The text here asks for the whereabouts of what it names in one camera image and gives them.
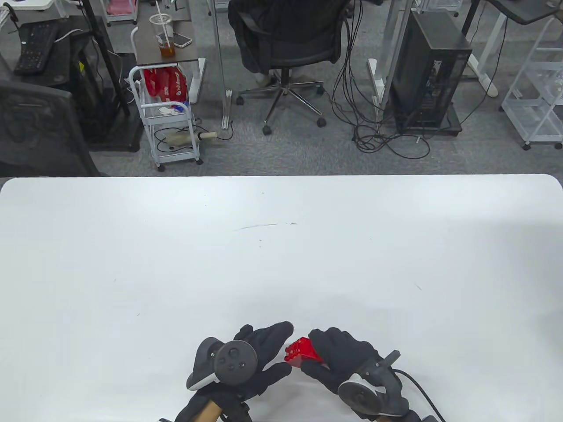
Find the plastic cup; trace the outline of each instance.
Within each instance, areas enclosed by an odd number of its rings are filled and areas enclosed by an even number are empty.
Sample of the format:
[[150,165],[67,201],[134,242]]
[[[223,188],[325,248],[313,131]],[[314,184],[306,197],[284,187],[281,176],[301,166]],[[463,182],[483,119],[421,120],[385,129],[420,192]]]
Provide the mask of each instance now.
[[153,15],[149,18],[152,24],[154,35],[157,38],[160,55],[162,57],[174,57],[174,29],[172,27],[172,17],[167,14]]

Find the smartphone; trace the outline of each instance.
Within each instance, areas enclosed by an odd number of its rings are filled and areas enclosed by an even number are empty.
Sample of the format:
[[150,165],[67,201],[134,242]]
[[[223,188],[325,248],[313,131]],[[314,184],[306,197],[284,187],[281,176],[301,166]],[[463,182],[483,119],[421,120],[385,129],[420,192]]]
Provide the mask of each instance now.
[[186,47],[191,44],[191,38],[186,37],[182,34],[177,34],[174,32],[174,45],[178,48]]

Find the chair base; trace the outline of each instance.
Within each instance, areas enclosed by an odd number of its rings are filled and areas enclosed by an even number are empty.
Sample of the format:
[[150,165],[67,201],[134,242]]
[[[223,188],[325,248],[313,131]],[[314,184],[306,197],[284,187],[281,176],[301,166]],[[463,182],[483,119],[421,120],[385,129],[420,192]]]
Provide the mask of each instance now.
[[282,69],[281,75],[279,75],[277,72],[274,72],[274,78],[275,78],[275,84],[263,88],[254,88],[254,89],[247,89],[245,91],[241,91],[239,92],[239,96],[236,99],[237,105],[243,105],[244,104],[244,98],[242,97],[243,95],[256,95],[265,92],[276,93],[274,102],[272,103],[270,110],[268,111],[268,114],[264,119],[264,127],[262,128],[262,133],[264,135],[270,135],[272,133],[272,129],[270,128],[270,126],[268,126],[268,121],[270,120],[272,114],[274,113],[274,110],[276,108],[276,105],[278,104],[279,99],[282,97],[282,95],[287,95],[287,94],[291,94],[292,97],[296,98],[301,104],[305,105],[309,110],[313,111],[316,115],[319,116],[319,119],[317,120],[318,127],[322,128],[327,125],[327,121],[323,118],[323,113],[319,109],[317,109],[313,104],[311,104],[305,98],[303,98],[299,93],[296,92],[296,89],[317,87],[317,93],[322,95],[324,93],[324,88],[323,88],[324,82],[322,80],[315,80],[312,82],[291,83],[289,81],[289,69]]

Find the red object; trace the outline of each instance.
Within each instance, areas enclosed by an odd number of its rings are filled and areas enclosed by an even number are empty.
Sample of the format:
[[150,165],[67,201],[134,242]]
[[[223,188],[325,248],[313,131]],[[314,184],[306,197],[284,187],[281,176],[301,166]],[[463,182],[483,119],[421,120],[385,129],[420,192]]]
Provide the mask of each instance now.
[[177,67],[145,69],[146,90],[162,102],[187,100],[186,77]]
[[[131,3],[133,3],[134,7],[135,4],[137,4],[137,0],[132,0]],[[133,13],[129,0],[110,0],[106,11],[108,12],[108,15],[113,16],[130,15]]]
[[317,352],[315,352],[315,349],[313,349],[311,340],[306,337],[301,337],[285,349],[284,360],[291,366],[300,368],[303,359],[311,359],[323,363],[321,357],[317,354]]

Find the scratch mark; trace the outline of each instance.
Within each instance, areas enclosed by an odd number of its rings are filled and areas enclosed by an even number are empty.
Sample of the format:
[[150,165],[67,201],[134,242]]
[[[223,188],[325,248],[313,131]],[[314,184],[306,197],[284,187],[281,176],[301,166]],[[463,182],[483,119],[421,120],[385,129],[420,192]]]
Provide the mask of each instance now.
[[268,227],[268,226],[277,226],[277,224],[256,224],[255,226],[237,228],[236,230],[233,231],[246,230],[248,228],[256,228],[256,227]]

